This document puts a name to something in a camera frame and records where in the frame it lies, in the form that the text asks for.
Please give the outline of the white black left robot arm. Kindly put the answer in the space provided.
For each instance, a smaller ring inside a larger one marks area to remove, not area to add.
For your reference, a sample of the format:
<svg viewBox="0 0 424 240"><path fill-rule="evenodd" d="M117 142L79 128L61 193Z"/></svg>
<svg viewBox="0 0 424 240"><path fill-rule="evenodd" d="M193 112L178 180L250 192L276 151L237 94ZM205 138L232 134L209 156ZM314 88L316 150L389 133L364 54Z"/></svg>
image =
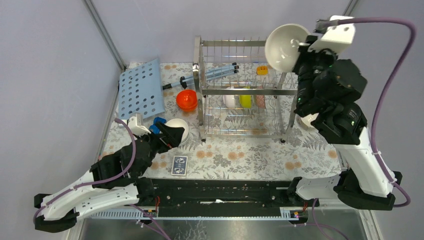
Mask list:
<svg viewBox="0 0 424 240"><path fill-rule="evenodd" d="M158 154L177 148L188 136L189 126L174 118L166 123L157 122L159 133L142 127L135 135L130 122L115 119L130 136L130 144L105 155L81 177L53 194L39 193L33 204L33 217L38 231L59 233L68 230L80 220L120 206L148 206L158 203L154 184L143 176Z"/></svg>

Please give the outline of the orange plastic bowl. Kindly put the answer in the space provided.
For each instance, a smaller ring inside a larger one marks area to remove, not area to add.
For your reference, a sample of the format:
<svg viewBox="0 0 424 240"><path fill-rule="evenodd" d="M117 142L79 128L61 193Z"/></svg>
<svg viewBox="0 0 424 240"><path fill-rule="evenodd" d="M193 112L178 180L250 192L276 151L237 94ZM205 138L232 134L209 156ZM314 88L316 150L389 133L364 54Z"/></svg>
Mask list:
<svg viewBox="0 0 424 240"><path fill-rule="evenodd" d="M193 112L198 106L197 93L191 89L182 90L176 96L176 104L183 112Z"/></svg>

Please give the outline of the beige floral bowl front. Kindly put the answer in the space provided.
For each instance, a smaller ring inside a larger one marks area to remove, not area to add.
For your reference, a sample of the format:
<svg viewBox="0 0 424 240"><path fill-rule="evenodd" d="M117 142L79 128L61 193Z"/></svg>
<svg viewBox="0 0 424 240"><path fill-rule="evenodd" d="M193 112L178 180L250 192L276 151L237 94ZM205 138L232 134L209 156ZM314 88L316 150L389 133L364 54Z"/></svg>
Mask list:
<svg viewBox="0 0 424 240"><path fill-rule="evenodd" d="M289 23L277 27L265 41L264 54L274 70L290 73L299 58L299 46L310 32L302 25Z"/></svg>

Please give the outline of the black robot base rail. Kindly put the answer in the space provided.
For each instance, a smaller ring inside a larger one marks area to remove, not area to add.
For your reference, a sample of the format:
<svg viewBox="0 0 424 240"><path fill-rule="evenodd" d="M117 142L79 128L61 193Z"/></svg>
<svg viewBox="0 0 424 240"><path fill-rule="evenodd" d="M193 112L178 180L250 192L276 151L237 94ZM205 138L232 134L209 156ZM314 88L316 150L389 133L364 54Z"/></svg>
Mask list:
<svg viewBox="0 0 424 240"><path fill-rule="evenodd" d="M290 181L141 178L137 207L152 207L158 217L279 217L281 208L305 211L312 200L295 194Z"/></svg>

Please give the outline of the beige floral bowl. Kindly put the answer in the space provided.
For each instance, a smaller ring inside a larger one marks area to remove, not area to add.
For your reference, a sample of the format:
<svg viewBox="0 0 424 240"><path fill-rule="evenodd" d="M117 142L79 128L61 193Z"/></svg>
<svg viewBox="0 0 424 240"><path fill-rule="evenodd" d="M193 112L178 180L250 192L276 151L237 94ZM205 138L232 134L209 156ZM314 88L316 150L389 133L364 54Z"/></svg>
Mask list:
<svg viewBox="0 0 424 240"><path fill-rule="evenodd" d="M302 25L289 23L277 27L265 41L264 54L274 70L290 73L299 58L299 46L310 32Z"/></svg>
<svg viewBox="0 0 424 240"><path fill-rule="evenodd" d="M318 113L309 114L305 117L299 117L300 125L305 129L314 129L312 122L315 121L318 117Z"/></svg>

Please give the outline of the stainless steel dish rack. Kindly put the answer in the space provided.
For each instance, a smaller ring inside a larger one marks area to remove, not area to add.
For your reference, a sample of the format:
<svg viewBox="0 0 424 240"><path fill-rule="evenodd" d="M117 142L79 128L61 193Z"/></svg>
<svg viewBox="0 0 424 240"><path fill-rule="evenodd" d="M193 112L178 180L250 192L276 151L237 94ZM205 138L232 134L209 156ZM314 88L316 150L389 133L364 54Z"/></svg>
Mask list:
<svg viewBox="0 0 424 240"><path fill-rule="evenodd" d="M208 137L271 138L288 141L295 123L296 82L291 73L269 67L265 40L194 38L192 75L198 99L200 139ZM267 75L257 75L267 66ZM227 108L223 95L235 95L235 108ZM251 108L242 108L240 95L250 95ZM264 95L266 108L255 104Z"/></svg>

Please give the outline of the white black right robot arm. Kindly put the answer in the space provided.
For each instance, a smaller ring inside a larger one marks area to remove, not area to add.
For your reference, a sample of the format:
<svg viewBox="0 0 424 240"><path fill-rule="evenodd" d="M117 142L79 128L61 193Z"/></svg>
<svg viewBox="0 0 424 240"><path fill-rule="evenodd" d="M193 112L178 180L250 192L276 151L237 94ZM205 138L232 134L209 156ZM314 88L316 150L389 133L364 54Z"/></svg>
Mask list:
<svg viewBox="0 0 424 240"><path fill-rule="evenodd" d="M395 205L393 185L402 174L381 167L372 152L368 121L356 101L367 80L350 59L339 59L330 48L313 50L317 36L308 35L298 48L294 65L297 75L295 114L316 115L312 126L348 168L324 178L295 177L287 190L293 206L311 204L314 199L338 199L359 210L390 211Z"/></svg>

